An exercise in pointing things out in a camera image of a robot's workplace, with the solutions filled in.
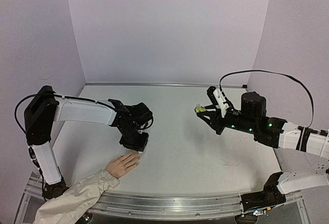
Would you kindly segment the beige sleeved forearm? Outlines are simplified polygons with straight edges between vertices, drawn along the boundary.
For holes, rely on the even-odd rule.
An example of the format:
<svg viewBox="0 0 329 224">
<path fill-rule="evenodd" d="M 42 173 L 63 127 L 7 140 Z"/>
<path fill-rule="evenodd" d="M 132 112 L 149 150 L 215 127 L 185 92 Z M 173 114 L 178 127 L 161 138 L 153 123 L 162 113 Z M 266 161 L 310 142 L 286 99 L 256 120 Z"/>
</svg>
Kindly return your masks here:
<svg viewBox="0 0 329 224">
<path fill-rule="evenodd" d="M 63 195 L 44 203 L 37 210 L 34 223 L 76 223 L 103 192 L 118 184 L 118 179 L 100 170 L 75 183 Z"/>
</svg>

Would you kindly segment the yellow nail polish bottle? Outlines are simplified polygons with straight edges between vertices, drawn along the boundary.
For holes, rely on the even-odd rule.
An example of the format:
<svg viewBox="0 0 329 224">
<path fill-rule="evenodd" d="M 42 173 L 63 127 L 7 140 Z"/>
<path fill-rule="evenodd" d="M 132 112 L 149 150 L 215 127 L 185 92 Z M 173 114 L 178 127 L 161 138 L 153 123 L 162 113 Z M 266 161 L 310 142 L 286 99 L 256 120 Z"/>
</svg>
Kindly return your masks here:
<svg viewBox="0 0 329 224">
<path fill-rule="evenodd" d="M 206 112 L 207 110 L 201 106 L 199 103 L 196 104 L 196 107 L 194 108 L 194 112 L 197 114 L 197 113 L 204 113 Z"/>
</svg>

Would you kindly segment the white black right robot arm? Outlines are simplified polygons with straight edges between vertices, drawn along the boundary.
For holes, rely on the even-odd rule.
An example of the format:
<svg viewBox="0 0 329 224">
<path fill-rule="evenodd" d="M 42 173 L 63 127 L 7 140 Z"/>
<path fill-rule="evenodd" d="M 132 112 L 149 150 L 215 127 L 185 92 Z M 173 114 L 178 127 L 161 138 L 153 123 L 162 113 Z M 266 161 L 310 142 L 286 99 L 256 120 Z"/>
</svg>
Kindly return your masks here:
<svg viewBox="0 0 329 224">
<path fill-rule="evenodd" d="M 267 117 L 266 99 L 258 93 L 242 94 L 239 110 L 214 86 L 209 87 L 207 95 L 211 105 L 197 105 L 194 111 L 216 134 L 221 135 L 225 128 L 229 128 L 252 134 L 254 141 L 268 147 L 297 150 L 328 159 L 327 131 Z M 241 195 L 242 213 L 257 216 L 286 203 L 288 193 L 327 185 L 328 171 L 273 173 L 262 191 Z"/>
</svg>

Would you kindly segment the bare human hand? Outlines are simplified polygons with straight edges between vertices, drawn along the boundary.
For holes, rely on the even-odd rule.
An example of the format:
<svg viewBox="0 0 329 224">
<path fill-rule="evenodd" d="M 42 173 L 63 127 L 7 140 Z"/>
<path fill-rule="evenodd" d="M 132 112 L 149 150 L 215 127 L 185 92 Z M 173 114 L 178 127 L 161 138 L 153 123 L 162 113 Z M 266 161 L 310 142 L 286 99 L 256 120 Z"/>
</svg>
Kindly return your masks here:
<svg viewBox="0 0 329 224">
<path fill-rule="evenodd" d="M 137 152 L 130 152 L 110 161 L 105 170 L 113 177 L 119 179 L 139 165 L 141 155 Z"/>
</svg>

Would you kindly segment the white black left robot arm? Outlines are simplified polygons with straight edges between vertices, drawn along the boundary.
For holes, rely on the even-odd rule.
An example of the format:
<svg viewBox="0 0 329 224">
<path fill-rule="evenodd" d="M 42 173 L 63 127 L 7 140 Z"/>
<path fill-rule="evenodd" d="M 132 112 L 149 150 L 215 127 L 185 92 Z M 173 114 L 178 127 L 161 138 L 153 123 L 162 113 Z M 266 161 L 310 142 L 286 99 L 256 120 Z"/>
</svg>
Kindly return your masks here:
<svg viewBox="0 0 329 224">
<path fill-rule="evenodd" d="M 30 103 L 24 110 L 24 124 L 17 124 L 25 134 L 30 159 L 41 175 L 44 200 L 55 198 L 64 202 L 69 198 L 69 187 L 51 145 L 55 122 L 88 122 L 115 127 L 121 133 L 120 145 L 139 153 L 144 152 L 149 139 L 146 130 L 154 123 L 153 113 L 144 103 L 124 105 L 115 99 L 99 101 L 66 96 L 49 85 L 20 100 L 14 112 L 17 113 L 27 100 Z"/>
</svg>

